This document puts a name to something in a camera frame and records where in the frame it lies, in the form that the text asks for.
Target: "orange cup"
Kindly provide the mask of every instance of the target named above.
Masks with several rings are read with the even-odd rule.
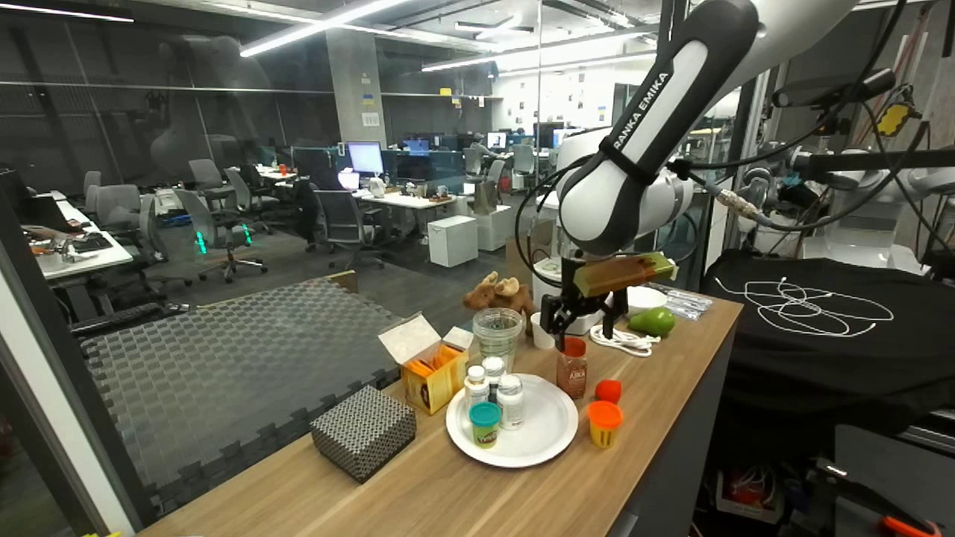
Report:
[[[617,401],[598,400],[587,404],[587,421],[592,421],[592,442],[607,451],[615,445],[615,436],[623,424],[623,412]]]

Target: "gray box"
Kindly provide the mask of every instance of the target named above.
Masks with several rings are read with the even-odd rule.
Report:
[[[368,384],[311,421],[311,437],[336,469],[368,480],[414,437],[414,412]]]

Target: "wooden countertop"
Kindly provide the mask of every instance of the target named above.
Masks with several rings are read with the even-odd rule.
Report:
[[[607,376],[623,381],[626,424],[608,451],[598,451],[581,424],[574,445],[545,466],[487,469],[451,445],[439,412],[418,415],[418,437],[368,482],[356,482],[304,436],[148,525],[142,537],[607,533],[736,315],[736,303],[717,301],[698,322],[681,319],[653,358],[587,345],[592,387]],[[517,358],[517,370],[544,379],[553,379],[553,367],[545,351]]]

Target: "cardboard box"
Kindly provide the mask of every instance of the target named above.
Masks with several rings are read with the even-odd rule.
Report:
[[[399,363],[407,400],[430,415],[442,412],[462,387],[471,334],[451,328],[445,337],[414,315],[380,334],[389,354]]]

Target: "robotic arm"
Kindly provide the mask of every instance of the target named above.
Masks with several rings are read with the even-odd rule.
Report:
[[[729,90],[826,34],[853,3],[703,0],[695,5],[672,40],[660,45],[653,67],[599,139],[598,154],[559,187],[559,219],[578,255],[615,252],[678,218],[693,200],[693,184],[656,178],[656,172],[693,121]],[[639,282],[617,278],[617,288],[608,288],[611,298],[607,298],[578,288],[581,258],[563,258],[560,267],[560,298],[544,301],[544,328],[553,334],[563,334],[577,315],[592,310],[626,310],[621,291]]]

